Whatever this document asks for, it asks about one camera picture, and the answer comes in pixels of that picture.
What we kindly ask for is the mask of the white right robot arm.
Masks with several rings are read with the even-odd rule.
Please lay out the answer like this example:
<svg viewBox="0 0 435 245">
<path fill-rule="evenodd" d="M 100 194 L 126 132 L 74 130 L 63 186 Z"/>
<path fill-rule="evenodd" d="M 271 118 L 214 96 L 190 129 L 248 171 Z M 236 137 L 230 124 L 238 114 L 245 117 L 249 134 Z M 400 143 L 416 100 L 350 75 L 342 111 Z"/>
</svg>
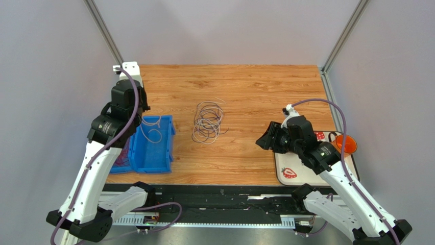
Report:
<svg viewBox="0 0 435 245">
<path fill-rule="evenodd" d="M 407 220 L 394 218 L 373 199 L 341 160 L 338 150 L 330 142 L 317 139 L 304 116 L 290 116 L 282 124 L 270 122 L 256 144 L 277 154 L 297 155 L 304 166 L 331 186 L 347 209 L 309 184 L 295 189 L 292 198 L 297 210 L 321 216 L 353 244 L 401 244 L 413 230 Z"/>
</svg>

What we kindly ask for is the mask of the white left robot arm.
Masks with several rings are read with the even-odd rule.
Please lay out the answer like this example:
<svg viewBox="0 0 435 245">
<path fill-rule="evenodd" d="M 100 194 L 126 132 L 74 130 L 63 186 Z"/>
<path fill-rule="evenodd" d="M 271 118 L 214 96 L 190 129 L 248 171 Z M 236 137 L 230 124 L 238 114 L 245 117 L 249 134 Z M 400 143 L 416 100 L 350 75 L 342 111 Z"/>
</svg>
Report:
<svg viewBox="0 0 435 245">
<path fill-rule="evenodd" d="M 91 123 L 86 152 L 75 183 L 60 209 L 50 211 L 46 222 L 81 241 L 100 242 L 114 221 L 147 202 L 151 186 L 135 183 L 126 192 L 100 204 L 106 179 L 127 141 L 149 110 L 141 82 L 120 80 L 111 101 Z"/>
</svg>

